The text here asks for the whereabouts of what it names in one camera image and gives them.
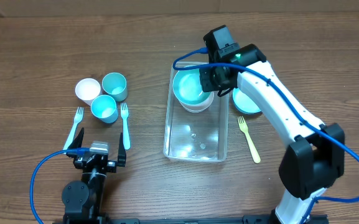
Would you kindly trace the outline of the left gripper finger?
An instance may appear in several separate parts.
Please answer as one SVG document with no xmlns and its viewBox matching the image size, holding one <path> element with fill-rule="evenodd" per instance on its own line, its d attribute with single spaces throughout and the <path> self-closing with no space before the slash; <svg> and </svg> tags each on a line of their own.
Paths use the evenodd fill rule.
<svg viewBox="0 0 359 224">
<path fill-rule="evenodd" d="M 117 166 L 124 167 L 126 165 L 126 150 L 124 148 L 123 133 L 120 133 Z"/>
<path fill-rule="evenodd" d="M 72 143 L 67 147 L 67 149 L 74 149 L 74 152 L 68 152 L 66 155 L 68 157 L 78 157 L 84 155 L 84 150 L 82 149 L 83 136 L 85 133 L 85 129 L 81 128 L 80 132 L 76 136 L 76 138 L 72 141 Z"/>
</svg>

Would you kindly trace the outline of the blue bowl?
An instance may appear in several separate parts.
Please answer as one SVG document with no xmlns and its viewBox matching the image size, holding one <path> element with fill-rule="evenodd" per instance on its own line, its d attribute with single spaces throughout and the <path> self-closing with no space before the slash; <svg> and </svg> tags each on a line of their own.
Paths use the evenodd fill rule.
<svg viewBox="0 0 359 224">
<path fill-rule="evenodd" d="M 236 109 L 244 114 L 256 114 L 261 112 L 256 103 L 238 88 L 233 90 L 232 98 Z"/>
</svg>

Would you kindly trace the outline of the blue cup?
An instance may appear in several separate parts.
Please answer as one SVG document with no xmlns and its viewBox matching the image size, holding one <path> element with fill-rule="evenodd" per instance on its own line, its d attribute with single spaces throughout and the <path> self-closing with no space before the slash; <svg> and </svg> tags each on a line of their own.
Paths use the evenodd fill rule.
<svg viewBox="0 0 359 224">
<path fill-rule="evenodd" d="M 114 123 L 118 119 L 116 101 L 109 95 L 97 96 L 91 104 L 91 112 L 104 123 Z"/>
</svg>

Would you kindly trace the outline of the yellow fork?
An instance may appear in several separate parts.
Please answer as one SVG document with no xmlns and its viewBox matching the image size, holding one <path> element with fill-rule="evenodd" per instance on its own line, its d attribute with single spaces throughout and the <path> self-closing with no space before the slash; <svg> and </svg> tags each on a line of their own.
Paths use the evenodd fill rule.
<svg viewBox="0 0 359 224">
<path fill-rule="evenodd" d="M 248 129 L 248 125 L 246 124 L 246 121 L 244 119 L 244 117 L 239 116 L 238 117 L 238 126 L 240 128 L 240 130 L 244 133 L 247 143 L 248 143 L 248 147 L 249 147 L 249 151 L 251 153 L 251 157 L 253 159 L 253 162 L 256 164 L 259 164 L 261 162 L 261 158 L 258 154 L 258 151 L 253 143 L 253 140 L 249 134 L 249 129 Z"/>
</svg>

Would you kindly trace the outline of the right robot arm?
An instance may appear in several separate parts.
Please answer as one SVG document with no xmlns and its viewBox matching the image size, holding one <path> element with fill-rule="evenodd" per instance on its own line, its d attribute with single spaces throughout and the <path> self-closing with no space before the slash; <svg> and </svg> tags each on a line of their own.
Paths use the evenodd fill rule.
<svg viewBox="0 0 359 224">
<path fill-rule="evenodd" d="M 327 223 L 325 216 L 310 217 L 313 200 L 323 195 L 344 173 L 345 141 L 337 124 L 327 126 L 304 108 L 276 76 L 266 56 L 250 44 L 222 49 L 201 48 L 209 62 L 200 69 L 204 91 L 239 90 L 250 97 L 278 132 L 286 148 L 279 166 L 285 188 L 279 205 L 263 223 Z"/>
</svg>

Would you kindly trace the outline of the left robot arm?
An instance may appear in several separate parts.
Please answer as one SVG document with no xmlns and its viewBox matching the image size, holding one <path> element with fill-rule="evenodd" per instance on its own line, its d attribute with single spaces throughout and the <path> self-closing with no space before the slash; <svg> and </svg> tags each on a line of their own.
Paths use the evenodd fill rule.
<svg viewBox="0 0 359 224">
<path fill-rule="evenodd" d="M 82 147 L 84 130 L 73 140 L 66 156 L 73 159 L 76 169 L 82 171 L 80 180 L 68 183 L 62 190 L 65 206 L 63 223 L 112 223 L 109 216 L 101 212 L 103 190 L 108 173 L 115 173 L 118 167 L 126 165 L 126 150 L 123 135 L 119 137 L 118 157 L 108 159 L 109 144 L 94 141 L 91 147 Z"/>
</svg>

